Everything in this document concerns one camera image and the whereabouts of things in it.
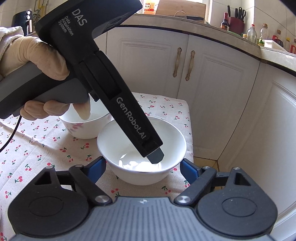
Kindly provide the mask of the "gloved left hand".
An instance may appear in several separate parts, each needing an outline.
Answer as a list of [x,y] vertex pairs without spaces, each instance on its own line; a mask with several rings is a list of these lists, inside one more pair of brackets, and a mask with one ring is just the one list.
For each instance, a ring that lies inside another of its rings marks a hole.
[[[1,79],[29,61],[55,80],[64,80],[70,73],[64,57],[38,37],[24,36],[19,26],[1,27]],[[69,109],[69,106],[69,104],[55,100],[45,103],[30,100],[20,110],[20,114],[27,120],[35,121],[50,115],[61,116]]]

